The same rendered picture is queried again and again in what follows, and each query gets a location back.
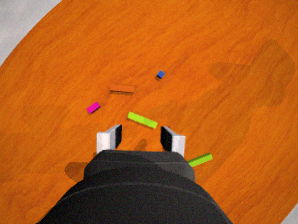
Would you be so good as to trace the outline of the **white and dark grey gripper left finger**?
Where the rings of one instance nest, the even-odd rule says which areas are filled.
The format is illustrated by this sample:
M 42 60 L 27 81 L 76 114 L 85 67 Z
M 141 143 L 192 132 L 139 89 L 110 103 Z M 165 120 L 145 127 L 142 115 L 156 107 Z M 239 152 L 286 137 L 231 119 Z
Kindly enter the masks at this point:
M 105 132 L 96 133 L 96 153 L 117 149 L 122 141 L 122 125 L 116 124 Z

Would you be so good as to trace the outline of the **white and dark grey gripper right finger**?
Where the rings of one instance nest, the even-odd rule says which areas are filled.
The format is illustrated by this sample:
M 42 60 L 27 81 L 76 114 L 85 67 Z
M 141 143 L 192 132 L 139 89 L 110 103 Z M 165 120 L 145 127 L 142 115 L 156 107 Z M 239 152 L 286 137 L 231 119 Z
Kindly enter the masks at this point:
M 164 150 L 180 153 L 184 157 L 185 136 L 176 134 L 167 126 L 161 126 L 160 143 Z

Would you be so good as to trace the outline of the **small magenta block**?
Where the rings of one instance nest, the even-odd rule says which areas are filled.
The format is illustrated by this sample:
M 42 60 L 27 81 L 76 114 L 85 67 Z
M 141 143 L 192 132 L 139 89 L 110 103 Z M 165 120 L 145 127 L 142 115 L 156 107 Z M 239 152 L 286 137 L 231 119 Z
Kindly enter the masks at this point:
M 95 102 L 94 104 L 92 104 L 90 107 L 87 108 L 88 112 L 90 114 L 92 114 L 93 112 L 95 112 L 97 109 L 99 109 L 101 106 L 99 105 L 98 102 Z

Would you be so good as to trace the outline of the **lime green rod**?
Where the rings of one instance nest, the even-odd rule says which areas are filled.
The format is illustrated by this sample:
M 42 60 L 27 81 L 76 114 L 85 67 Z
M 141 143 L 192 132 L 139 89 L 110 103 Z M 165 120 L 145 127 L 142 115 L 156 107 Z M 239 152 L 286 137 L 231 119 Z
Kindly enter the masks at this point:
M 133 119 L 135 121 L 138 121 L 140 123 L 143 123 L 143 124 L 148 125 L 148 126 L 153 127 L 153 128 L 156 128 L 156 126 L 157 126 L 157 122 L 152 121 L 150 119 L 147 119 L 145 117 L 142 117 L 142 116 L 137 115 L 137 114 L 132 113 L 132 112 L 129 112 L 128 118 Z
M 188 160 L 187 162 L 191 165 L 191 167 L 194 167 L 196 165 L 199 165 L 199 164 L 209 161 L 211 159 L 213 159 L 212 154 L 206 153 L 206 154 L 196 157 L 194 159 Z

